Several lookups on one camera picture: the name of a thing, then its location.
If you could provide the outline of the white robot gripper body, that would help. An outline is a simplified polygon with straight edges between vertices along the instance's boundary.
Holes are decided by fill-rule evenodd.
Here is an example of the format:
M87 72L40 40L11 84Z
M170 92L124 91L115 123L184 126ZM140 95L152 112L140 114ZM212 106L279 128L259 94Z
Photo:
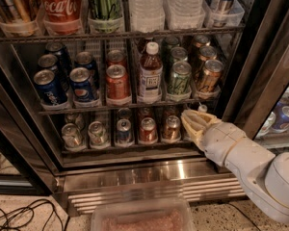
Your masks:
M222 167L227 154L245 136L246 133L232 123L216 123L205 131L198 148L209 160Z

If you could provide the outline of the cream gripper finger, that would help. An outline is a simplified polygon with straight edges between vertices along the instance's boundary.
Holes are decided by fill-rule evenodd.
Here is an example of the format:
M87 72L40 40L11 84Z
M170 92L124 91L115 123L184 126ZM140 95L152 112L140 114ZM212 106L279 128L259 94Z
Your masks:
M197 114L200 117L202 117L205 120L205 130L204 130L204 132L206 132L208 130L208 128L211 127L213 124L221 122L221 120L218 119L215 115L211 115L211 114L204 113L204 112L199 112L199 111L196 111L196 112L197 112Z
M181 121L191 140L200 147L205 130L205 120L196 111L185 110L181 114Z

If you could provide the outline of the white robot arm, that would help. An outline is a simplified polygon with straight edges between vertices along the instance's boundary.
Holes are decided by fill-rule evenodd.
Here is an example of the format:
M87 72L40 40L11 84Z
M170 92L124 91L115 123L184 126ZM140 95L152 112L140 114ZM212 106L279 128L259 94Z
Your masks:
M214 115L185 110L181 121L206 158L231 171L264 214L289 223L289 152L276 155Z

